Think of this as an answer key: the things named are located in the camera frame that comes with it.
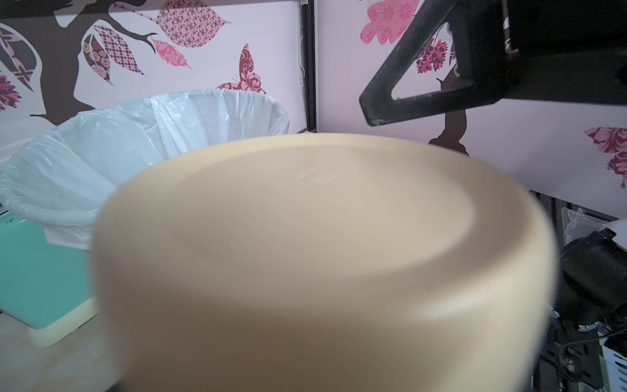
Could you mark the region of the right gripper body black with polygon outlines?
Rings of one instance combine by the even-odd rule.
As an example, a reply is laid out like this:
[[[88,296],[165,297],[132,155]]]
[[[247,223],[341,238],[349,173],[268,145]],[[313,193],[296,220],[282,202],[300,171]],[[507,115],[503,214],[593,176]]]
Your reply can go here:
[[[506,98],[626,103],[624,1],[508,1]]]

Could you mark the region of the glass jar tan lid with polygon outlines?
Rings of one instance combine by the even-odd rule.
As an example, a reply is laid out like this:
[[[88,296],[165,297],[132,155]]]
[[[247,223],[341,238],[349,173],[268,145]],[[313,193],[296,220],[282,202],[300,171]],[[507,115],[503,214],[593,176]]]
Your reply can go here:
[[[104,205],[90,258],[123,391],[518,391],[558,274],[511,178],[351,134],[153,166]]]

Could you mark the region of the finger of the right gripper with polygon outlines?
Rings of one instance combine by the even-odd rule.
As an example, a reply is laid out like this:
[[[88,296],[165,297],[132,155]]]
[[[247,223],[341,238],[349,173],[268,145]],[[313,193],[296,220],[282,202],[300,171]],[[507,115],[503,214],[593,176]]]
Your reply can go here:
[[[398,45],[359,97],[372,127],[486,106],[505,95],[504,14],[500,1],[426,1]],[[449,88],[395,98],[413,65],[434,70],[447,61],[437,32],[452,34],[457,79]]]

